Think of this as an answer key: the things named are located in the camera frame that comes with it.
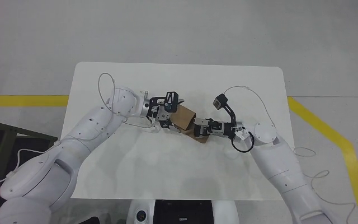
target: concrete floor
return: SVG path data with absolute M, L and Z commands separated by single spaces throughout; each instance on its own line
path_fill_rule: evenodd
M 67 95 L 81 61 L 277 66 L 288 96 L 357 151 L 357 10 L 354 0 L 3 0 L 0 95 Z M 1 123 L 60 136 L 65 108 L 0 114 Z M 352 201 L 340 149 L 293 113 L 291 122 L 295 145 L 318 152 L 300 158 L 304 171 L 331 170 L 317 180 L 319 193 Z M 341 216 L 350 210 L 332 209 Z M 290 222 L 281 201 L 238 202 L 238 210 L 242 223 Z

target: cardboard box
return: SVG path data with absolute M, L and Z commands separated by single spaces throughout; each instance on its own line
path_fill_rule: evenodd
M 190 138 L 200 143 L 206 143 L 209 136 L 204 136 L 202 138 L 195 138 L 194 136 L 193 119 L 195 118 L 195 115 L 196 114 L 194 111 L 182 105 L 179 105 L 177 111 L 171 115 L 170 120 L 176 127 L 180 129 L 181 133 L 189 136 Z
M 170 120 L 183 130 L 188 130 L 188 127 L 195 117 L 195 112 L 188 108 L 178 105 L 177 111 L 170 116 Z

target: yellow floor line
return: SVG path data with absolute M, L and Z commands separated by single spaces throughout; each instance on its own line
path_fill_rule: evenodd
M 0 96 L 0 106 L 67 106 L 69 96 Z
M 289 108 L 294 113 L 300 116 L 303 120 L 305 120 L 308 124 L 310 124 L 313 128 L 323 134 L 342 150 L 348 175 L 351 180 L 354 197 L 356 202 L 358 202 L 358 161 L 353 144 L 324 121 L 322 121 L 319 117 L 314 115 L 311 111 L 302 106 L 293 97 L 288 97 L 288 103 Z
M 0 106 L 67 106 L 69 96 L 0 96 Z M 288 97 L 289 108 L 338 146 L 343 153 L 353 193 L 358 202 L 358 161 L 353 144 L 314 115 L 294 98 Z

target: white cable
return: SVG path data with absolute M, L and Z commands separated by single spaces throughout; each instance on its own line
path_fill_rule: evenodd
M 15 172 L 15 171 L 19 168 L 19 166 L 20 166 L 20 152 L 22 152 L 22 151 L 29 151 L 29 152 L 36 152 L 36 153 L 43 154 L 43 153 L 45 153 L 45 152 L 48 152 L 50 149 L 52 149 L 52 147 L 49 148 L 48 150 L 44 151 L 44 152 L 35 151 L 35 150 L 28 150 L 27 148 L 22 148 L 22 149 L 20 149 L 19 151 L 17 151 L 17 164 L 16 164 L 15 169 L 13 169 L 12 172 Z
M 228 90 L 230 90 L 230 89 L 232 89 L 232 88 L 236 88 L 236 87 L 237 87 L 237 88 L 243 88 L 243 89 L 245 89 L 245 90 L 248 90 L 248 91 L 253 92 L 253 93 L 261 100 L 261 102 L 262 102 L 262 104 L 263 104 L 263 107 L 265 108 L 266 114 L 268 115 L 268 118 L 270 118 L 272 124 L 274 125 L 274 127 L 276 127 L 274 121 L 271 119 L 271 116 L 270 116 L 269 112 L 267 111 L 267 108 L 266 108 L 265 103 L 263 102 L 263 100 L 261 99 L 261 97 L 260 97 L 254 90 L 251 90 L 251 89 L 250 89 L 249 87 L 247 87 L 247 86 L 232 86 L 232 87 L 228 88 L 227 90 L 225 90 L 224 95 L 226 94 L 226 92 L 227 92 Z
M 297 153 L 296 153 L 296 149 L 298 149 L 298 148 L 302 148 L 302 149 L 304 149 L 304 150 L 308 150 L 308 151 L 310 151 L 310 152 L 313 152 L 314 154 L 313 154 L 313 155 L 310 155 L 310 156 L 303 156 L 303 155 L 297 154 Z M 293 152 L 295 153 L 295 155 L 300 156 L 300 157 L 313 157 L 313 156 L 316 155 L 316 152 L 315 152 L 314 150 L 311 150 L 310 148 L 305 148 L 305 147 L 295 147 L 294 150 L 293 150 Z M 311 188 L 313 189 L 313 191 L 315 192 L 315 194 L 317 195 L 317 197 L 320 198 L 322 201 L 324 201 L 324 202 L 326 202 L 326 203 L 328 203 L 328 204 L 334 204 L 334 205 L 337 205 L 337 206 L 353 205 L 352 210 L 349 212 L 349 214 L 348 214 L 348 216 L 347 216 L 347 218 L 346 218 L 346 223 L 349 224 L 349 223 L 348 223 L 348 220 L 349 220 L 349 218 L 351 217 L 351 215 L 352 215 L 354 209 L 355 209 L 356 206 L 357 206 L 356 203 L 354 203 L 354 202 L 348 202 L 348 203 L 330 202 L 330 201 L 325 200 L 324 198 L 322 198 L 322 197 L 316 192 L 315 188 L 313 187 L 313 180 L 314 180 L 314 179 L 319 179 L 319 178 L 325 178 L 326 176 L 329 175 L 329 170 L 322 170 L 321 172 L 317 173 L 317 174 L 314 175 L 314 176 L 308 176 L 308 175 L 306 175 L 305 173 L 303 173 L 303 175 L 306 176 L 306 177 L 308 177 L 308 178 L 311 178 L 310 186 L 311 186 Z
M 104 74 L 108 75 L 108 76 L 111 77 L 111 79 L 112 79 L 112 83 L 113 83 L 112 108 L 113 108 L 113 104 L 114 104 L 114 93 L 115 93 L 115 90 L 116 90 L 116 86 L 115 86 L 115 81 L 114 81 L 113 76 L 110 75 L 110 74 L 107 73 L 107 72 L 104 72 L 104 73 L 100 74 L 100 76 L 98 77 L 98 82 L 97 82 L 98 93 L 100 94 L 100 98 L 101 98 L 103 104 L 107 107 L 107 109 L 109 109 L 109 111 L 112 112 L 113 114 L 116 114 L 116 113 L 113 111 L 113 109 L 110 109 L 110 108 L 107 106 L 106 102 L 104 101 L 104 99 L 103 99 L 103 97 L 102 97 L 102 93 L 101 93 L 101 89 L 100 89 L 100 80 L 101 80 L 101 77 L 102 77 Z
M 151 120 L 149 120 L 150 121 L 149 126 L 140 126 L 140 125 L 136 125 L 136 124 L 129 124 L 129 123 L 127 123 L 127 121 L 128 121 L 128 118 L 126 118 L 123 123 L 125 123 L 127 125 L 131 125 L 131 126 L 139 127 L 139 128 L 153 128 L 154 127 L 154 124 L 153 124 L 153 122 Z

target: white table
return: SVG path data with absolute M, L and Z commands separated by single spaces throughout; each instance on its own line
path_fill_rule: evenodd
M 213 107 L 215 97 L 230 86 L 248 86 L 262 97 L 277 131 L 294 147 L 284 78 L 276 67 L 81 62 L 74 72 L 62 137 L 92 107 L 102 104 L 97 91 L 102 72 L 112 74 L 117 85 L 138 93 L 148 90 L 150 97 L 176 91 L 198 117 L 224 121 L 229 116 Z M 110 96 L 108 77 L 101 80 L 101 90 L 105 98 Z M 238 120 L 269 121 L 253 93 L 234 88 L 227 97 Z M 227 139 L 210 137 L 201 144 L 163 129 L 150 133 L 126 124 L 85 160 L 72 198 L 281 199 L 251 155 L 236 152 Z

